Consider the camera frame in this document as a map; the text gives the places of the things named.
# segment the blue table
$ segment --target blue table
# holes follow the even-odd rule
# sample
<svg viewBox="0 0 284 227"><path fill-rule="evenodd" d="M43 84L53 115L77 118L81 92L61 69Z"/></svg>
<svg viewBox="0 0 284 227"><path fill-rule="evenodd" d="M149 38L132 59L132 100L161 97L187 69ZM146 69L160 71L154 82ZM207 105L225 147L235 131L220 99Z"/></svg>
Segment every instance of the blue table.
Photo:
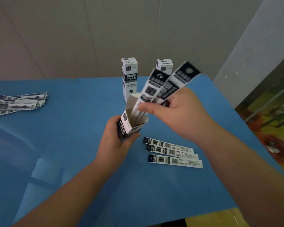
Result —
<svg viewBox="0 0 284 227"><path fill-rule="evenodd" d="M138 78L138 90L146 79ZM188 87L216 122L281 172L207 76ZM42 108L0 116L0 226L23 217L93 161L107 120L125 108L120 77L0 81L4 95L45 91L50 97ZM147 226L237 206L197 145L152 115L140 132L79 226ZM194 148L204 169L148 163L144 136Z"/></svg>

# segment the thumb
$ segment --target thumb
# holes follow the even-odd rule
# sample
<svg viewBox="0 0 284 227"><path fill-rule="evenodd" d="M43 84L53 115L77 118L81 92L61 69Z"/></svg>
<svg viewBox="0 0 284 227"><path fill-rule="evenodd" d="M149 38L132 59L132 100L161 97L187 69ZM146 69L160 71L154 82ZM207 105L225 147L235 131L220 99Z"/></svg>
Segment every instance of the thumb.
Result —
<svg viewBox="0 0 284 227"><path fill-rule="evenodd" d="M131 145L134 143L134 141L136 141L136 139L139 138L140 136L141 134L139 132L132 134L122 143L121 147L126 151L128 151Z"/></svg>
<svg viewBox="0 0 284 227"><path fill-rule="evenodd" d="M138 107L139 111L144 111L163 120L164 114L168 113L169 108L157 103L141 103Z"/></svg>

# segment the person's right arm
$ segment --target person's right arm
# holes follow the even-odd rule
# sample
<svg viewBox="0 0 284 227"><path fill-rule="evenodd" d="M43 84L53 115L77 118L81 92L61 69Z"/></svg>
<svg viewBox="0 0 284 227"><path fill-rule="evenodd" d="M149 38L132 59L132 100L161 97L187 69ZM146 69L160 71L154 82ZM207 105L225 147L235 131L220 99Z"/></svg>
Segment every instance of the person's right arm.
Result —
<svg viewBox="0 0 284 227"><path fill-rule="evenodd" d="M187 87L170 107L142 103L173 131L197 144L250 226L284 226L284 177L234 135L219 126Z"/></svg>

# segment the small cardboard box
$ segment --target small cardboard box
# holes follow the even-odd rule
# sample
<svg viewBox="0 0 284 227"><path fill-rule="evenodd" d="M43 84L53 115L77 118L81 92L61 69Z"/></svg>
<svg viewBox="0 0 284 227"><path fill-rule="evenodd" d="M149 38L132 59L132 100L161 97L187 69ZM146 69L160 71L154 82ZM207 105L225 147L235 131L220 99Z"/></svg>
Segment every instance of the small cardboard box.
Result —
<svg viewBox="0 0 284 227"><path fill-rule="evenodd" d="M157 59L156 69L166 73L167 75L171 74L173 66L171 59Z"/></svg>
<svg viewBox="0 0 284 227"><path fill-rule="evenodd" d="M132 127L129 119L129 115L136 103L136 101L140 98L141 93L131 94L127 100L125 111L123 112L120 120L117 123L117 131L119 138L123 141L128 136L132 135L133 133L136 133L140 131L140 129L144 126L146 122L148 122L147 115L142 116L137 121L137 126Z"/></svg>
<svg viewBox="0 0 284 227"><path fill-rule="evenodd" d="M125 102L130 94L137 93L138 62L134 57L121 59L123 74L123 96Z"/></svg>

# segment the gray wall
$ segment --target gray wall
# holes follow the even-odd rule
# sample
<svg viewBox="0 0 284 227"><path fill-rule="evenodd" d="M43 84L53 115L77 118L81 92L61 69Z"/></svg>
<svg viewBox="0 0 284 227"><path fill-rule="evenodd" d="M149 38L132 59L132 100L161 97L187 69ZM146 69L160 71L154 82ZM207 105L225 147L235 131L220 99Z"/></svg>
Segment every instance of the gray wall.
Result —
<svg viewBox="0 0 284 227"><path fill-rule="evenodd" d="M236 107L283 59L284 0L264 0L214 83Z"/></svg>
<svg viewBox="0 0 284 227"><path fill-rule="evenodd" d="M0 80L139 75L157 58L214 79L263 0L0 0Z"/></svg>

